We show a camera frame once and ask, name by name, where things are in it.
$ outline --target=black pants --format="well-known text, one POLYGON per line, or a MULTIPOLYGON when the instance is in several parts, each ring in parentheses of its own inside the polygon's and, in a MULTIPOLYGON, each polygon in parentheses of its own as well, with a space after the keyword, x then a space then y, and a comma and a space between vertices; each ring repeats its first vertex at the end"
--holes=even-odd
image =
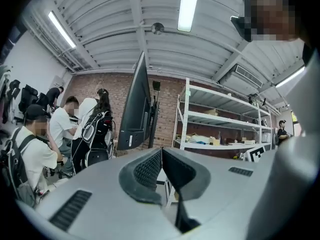
POLYGON ((72 140, 71 145, 71 157, 75 173, 79 173, 82 168, 85 168, 86 153, 90 150, 87 143, 81 141, 82 138, 77 138, 72 140))

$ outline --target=television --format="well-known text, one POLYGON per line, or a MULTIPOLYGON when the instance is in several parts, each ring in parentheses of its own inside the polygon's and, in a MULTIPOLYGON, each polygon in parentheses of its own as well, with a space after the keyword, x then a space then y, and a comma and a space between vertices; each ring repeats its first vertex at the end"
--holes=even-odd
POLYGON ((151 95, 145 53, 142 52, 126 97, 118 137, 118 150, 138 147, 150 136, 151 95))

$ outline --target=ceiling light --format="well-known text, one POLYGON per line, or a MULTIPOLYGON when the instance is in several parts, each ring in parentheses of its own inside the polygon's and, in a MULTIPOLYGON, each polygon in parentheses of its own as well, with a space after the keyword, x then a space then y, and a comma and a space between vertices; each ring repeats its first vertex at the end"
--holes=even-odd
POLYGON ((195 15, 197 0, 181 0, 178 27, 179 31, 190 32, 195 15))
POLYGON ((275 88, 279 88, 280 86, 283 86, 284 84, 288 83, 290 80, 294 79, 296 76, 300 75, 303 71, 305 70, 305 67, 303 66, 300 68, 297 72, 294 74, 290 75, 288 78, 283 80, 282 82, 278 83, 275 88))
POLYGON ((49 19, 52 21, 52 23, 55 25, 56 29, 60 32, 60 34, 64 37, 64 39, 71 46, 71 48, 75 48, 76 47, 75 43, 72 42, 72 40, 70 39, 70 37, 68 36, 66 31, 63 29, 63 27, 61 26, 61 24, 59 23, 59 21, 57 20, 56 16, 53 14, 52 11, 50 11, 48 16, 49 16, 49 19))

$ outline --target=shelf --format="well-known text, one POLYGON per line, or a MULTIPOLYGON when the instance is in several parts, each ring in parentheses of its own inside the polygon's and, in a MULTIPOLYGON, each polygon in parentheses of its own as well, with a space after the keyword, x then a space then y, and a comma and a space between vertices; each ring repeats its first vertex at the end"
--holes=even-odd
MULTIPOLYGON (((175 142, 178 143, 179 145, 181 144, 179 140, 175 140, 175 142)), ((234 144, 234 145, 214 146, 209 144, 186 142, 184 144, 184 147, 189 149, 200 149, 200 150, 247 150, 247 149, 253 149, 253 148, 267 146, 267 145, 271 145, 271 143, 268 142, 268 143, 258 143, 253 145, 234 144)))
MULTIPOLYGON (((261 108, 258 109, 256 106, 251 105, 248 102, 221 92, 205 89, 194 85, 189 85, 189 90, 189 102, 196 105, 214 107, 218 110, 221 109, 235 114, 246 113, 248 116, 253 118, 258 117, 258 111, 260 111, 260 113, 264 115, 270 115, 270 113, 261 108)), ((181 101, 185 100, 185 92, 186 91, 184 91, 181 95, 181 101)))
MULTIPOLYGON (((244 129, 254 131, 259 129, 260 125, 251 122, 239 121, 217 115, 188 111, 188 122, 200 125, 209 125, 222 128, 244 129)), ((271 130, 270 127, 261 126, 261 129, 271 130)))

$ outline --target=brick wall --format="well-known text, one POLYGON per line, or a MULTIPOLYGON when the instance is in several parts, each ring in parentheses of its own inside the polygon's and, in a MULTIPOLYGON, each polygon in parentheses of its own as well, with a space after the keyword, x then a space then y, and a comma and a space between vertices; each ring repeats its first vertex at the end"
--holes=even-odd
MULTIPOLYGON (((76 98, 81 103, 85 98, 94 98, 98 89, 105 88, 109 92, 110 105, 113 112, 113 119, 116 125, 117 135, 119 134, 119 128, 121 124, 122 113, 124 110, 127 94, 132 82, 132 75, 124 73, 100 73, 100 74, 86 74, 86 75, 76 75, 72 78, 70 84, 67 87, 66 94, 64 98, 69 96, 76 96, 76 98)), ((176 107, 178 94, 182 91, 185 80, 176 79, 171 77, 158 77, 149 76, 149 86, 152 94, 152 81, 158 80, 161 82, 161 91, 159 93, 160 109, 158 114, 158 120, 156 125, 155 138, 153 142, 154 147, 171 147, 175 119, 176 119, 176 107)), ((207 86, 204 84, 199 84, 192 82, 191 84, 212 89, 217 91, 217 88, 207 86)), ((200 107, 190 106, 190 110, 201 112, 200 107)), ((226 117, 234 117, 234 114, 224 115, 226 117)), ((177 126, 177 134, 182 131, 182 123, 180 122, 177 126)), ((187 133, 197 132, 198 134, 205 136, 217 136, 218 132, 221 131, 223 138, 235 138, 236 130, 226 129, 226 128, 216 128, 211 126, 190 124, 187 129, 187 133)), ((210 156, 219 156, 231 158, 236 151, 234 150, 192 150, 193 152, 202 153, 210 156)))

